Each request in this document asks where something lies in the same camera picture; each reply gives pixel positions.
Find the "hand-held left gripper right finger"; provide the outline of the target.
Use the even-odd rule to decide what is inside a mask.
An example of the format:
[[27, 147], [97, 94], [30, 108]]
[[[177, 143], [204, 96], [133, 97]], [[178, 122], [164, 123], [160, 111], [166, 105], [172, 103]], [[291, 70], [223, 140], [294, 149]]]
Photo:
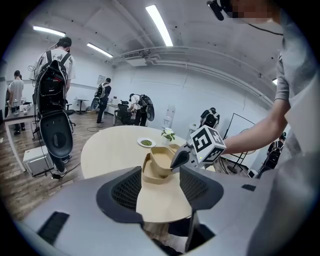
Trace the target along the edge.
[[275, 172], [254, 179], [182, 165], [179, 174], [191, 206], [187, 256], [248, 256]]

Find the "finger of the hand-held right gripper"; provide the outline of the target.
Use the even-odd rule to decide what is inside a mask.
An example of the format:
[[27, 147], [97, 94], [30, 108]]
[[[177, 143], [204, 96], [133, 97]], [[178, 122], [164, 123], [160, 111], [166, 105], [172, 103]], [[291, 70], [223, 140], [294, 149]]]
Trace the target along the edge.
[[188, 168], [193, 167], [192, 149], [192, 145], [185, 143], [176, 150], [170, 164], [172, 173], [178, 173], [180, 171], [180, 166], [187, 166]]

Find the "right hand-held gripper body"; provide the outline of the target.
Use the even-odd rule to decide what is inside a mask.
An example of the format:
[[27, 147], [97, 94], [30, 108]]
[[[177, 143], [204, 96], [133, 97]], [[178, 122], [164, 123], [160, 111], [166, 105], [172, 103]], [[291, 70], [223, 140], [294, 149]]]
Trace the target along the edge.
[[226, 150], [226, 145], [216, 129], [203, 125], [190, 135], [192, 165], [198, 168], [211, 166]]

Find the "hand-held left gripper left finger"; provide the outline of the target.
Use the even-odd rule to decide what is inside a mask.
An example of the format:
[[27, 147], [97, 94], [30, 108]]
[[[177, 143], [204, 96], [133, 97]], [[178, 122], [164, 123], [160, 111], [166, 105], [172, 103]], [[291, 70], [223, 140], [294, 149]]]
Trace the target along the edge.
[[15, 226], [40, 256], [167, 256], [137, 213], [139, 166], [72, 183]]

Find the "person's right forearm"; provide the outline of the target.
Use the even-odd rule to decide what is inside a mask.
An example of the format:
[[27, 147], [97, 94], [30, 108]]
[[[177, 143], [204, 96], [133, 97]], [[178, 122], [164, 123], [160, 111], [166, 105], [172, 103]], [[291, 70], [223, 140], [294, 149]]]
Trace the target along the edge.
[[225, 155], [245, 153], [261, 149], [272, 143], [285, 130], [288, 124], [285, 114], [289, 109], [288, 101], [276, 99], [266, 118], [248, 130], [224, 140], [226, 149], [223, 153]]

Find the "white flower potted plant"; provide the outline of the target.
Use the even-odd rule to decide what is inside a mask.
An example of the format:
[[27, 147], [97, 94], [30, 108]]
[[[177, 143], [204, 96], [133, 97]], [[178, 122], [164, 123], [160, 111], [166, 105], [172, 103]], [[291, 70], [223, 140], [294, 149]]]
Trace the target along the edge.
[[172, 141], [176, 139], [176, 134], [171, 128], [164, 128], [161, 132], [162, 143], [168, 146]]

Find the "white plate of green peas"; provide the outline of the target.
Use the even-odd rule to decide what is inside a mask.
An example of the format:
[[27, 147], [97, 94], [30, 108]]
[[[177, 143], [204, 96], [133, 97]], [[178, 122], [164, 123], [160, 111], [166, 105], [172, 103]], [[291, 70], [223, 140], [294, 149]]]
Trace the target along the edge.
[[157, 144], [154, 140], [150, 138], [141, 137], [137, 139], [137, 143], [145, 148], [152, 148], [155, 147]]

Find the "black-framed whiteboard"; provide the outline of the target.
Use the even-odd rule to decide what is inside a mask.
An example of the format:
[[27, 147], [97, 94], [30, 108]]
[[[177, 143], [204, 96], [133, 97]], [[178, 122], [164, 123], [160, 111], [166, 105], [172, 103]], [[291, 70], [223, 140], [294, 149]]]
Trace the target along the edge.
[[255, 123], [248, 120], [247, 118], [244, 118], [239, 114], [233, 113], [223, 138], [227, 139], [229, 137], [236, 136], [242, 133], [243, 131], [253, 127], [254, 125]]

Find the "white water dispenser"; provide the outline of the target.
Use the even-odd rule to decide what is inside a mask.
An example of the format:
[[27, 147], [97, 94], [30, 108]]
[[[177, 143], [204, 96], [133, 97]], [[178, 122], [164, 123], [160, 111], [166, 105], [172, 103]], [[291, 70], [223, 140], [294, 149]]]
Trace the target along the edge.
[[175, 112], [176, 112], [175, 105], [169, 104], [167, 111], [166, 111], [166, 115], [163, 118], [163, 125], [162, 125], [163, 128], [171, 128], [172, 127]]

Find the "black office chair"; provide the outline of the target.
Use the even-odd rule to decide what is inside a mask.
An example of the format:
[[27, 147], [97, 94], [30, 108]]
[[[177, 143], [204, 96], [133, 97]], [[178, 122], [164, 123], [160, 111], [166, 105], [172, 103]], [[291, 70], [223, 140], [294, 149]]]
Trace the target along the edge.
[[121, 100], [121, 103], [117, 106], [118, 109], [114, 111], [113, 126], [116, 126], [117, 121], [120, 121], [123, 125], [134, 125], [135, 119], [132, 118], [132, 113], [129, 111], [129, 102]]
[[[73, 115], [73, 114], [75, 113], [75, 110], [74, 110], [74, 109], [70, 109], [70, 106], [71, 106], [71, 105], [72, 105], [71, 103], [68, 103], [68, 102], [66, 101], [66, 104], [65, 104], [65, 113], [67, 114], [68, 117], [71, 116], [71, 115]], [[72, 127], [76, 127], [76, 124], [75, 124], [74, 122], [72, 122], [70, 119], [69, 119], [69, 123], [70, 123], [70, 125], [71, 125]]]

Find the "white box appliance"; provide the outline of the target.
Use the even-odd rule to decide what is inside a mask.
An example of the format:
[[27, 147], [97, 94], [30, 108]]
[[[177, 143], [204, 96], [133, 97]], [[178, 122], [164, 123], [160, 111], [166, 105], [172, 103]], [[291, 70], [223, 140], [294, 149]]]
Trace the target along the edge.
[[45, 145], [26, 150], [23, 156], [23, 164], [32, 177], [54, 168], [52, 159]]

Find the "small white side table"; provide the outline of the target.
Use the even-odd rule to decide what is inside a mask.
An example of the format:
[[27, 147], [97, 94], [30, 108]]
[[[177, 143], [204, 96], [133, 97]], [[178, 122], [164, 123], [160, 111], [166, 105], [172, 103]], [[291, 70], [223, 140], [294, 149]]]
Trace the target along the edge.
[[79, 106], [78, 114], [79, 114], [79, 115], [82, 115], [82, 114], [83, 114], [83, 111], [82, 111], [83, 102], [88, 102], [88, 100], [87, 100], [87, 99], [82, 99], [82, 98], [75, 97], [75, 98], [74, 98], [74, 101], [75, 101], [76, 104]]

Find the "white ceiling air conditioner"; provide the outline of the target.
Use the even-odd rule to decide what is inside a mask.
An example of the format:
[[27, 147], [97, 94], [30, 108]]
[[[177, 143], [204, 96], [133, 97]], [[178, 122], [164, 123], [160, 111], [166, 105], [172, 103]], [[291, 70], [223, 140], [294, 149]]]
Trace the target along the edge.
[[147, 61], [144, 57], [143, 51], [136, 51], [128, 54], [124, 54], [122, 59], [130, 64], [132, 67], [144, 67], [147, 66]]

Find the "person's grey t-shirt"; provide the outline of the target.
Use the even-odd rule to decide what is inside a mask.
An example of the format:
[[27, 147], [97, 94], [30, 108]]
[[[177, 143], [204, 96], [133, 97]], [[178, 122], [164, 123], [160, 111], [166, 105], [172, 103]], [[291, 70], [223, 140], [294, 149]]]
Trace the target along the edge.
[[269, 115], [269, 140], [287, 136], [278, 163], [320, 148], [320, 64], [307, 38], [283, 9], [282, 46], [275, 66], [277, 86]]

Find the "white-framed desk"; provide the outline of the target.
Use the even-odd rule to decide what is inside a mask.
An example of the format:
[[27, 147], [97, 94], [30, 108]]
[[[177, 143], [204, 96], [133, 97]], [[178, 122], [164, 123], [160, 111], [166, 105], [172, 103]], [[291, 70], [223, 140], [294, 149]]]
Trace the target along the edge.
[[35, 122], [35, 117], [36, 117], [35, 105], [30, 104], [30, 108], [26, 111], [26, 113], [23, 113], [22, 111], [18, 110], [14, 113], [9, 114], [4, 119], [5, 130], [6, 130], [6, 134], [7, 134], [10, 148], [13, 152], [13, 155], [14, 155], [20, 169], [23, 172], [26, 172], [27, 170], [26, 170], [23, 162], [21, 161], [21, 158], [19, 157], [19, 154], [18, 154], [17, 149], [15, 147], [15, 144], [13, 141], [13, 136], [10, 132], [10, 126], [15, 125], [15, 124], [20, 124], [20, 123], [29, 124], [29, 126], [30, 126], [29, 131], [31, 134], [31, 138], [34, 139], [35, 138], [35, 134], [34, 134], [35, 129], [33, 127], [33, 123]]

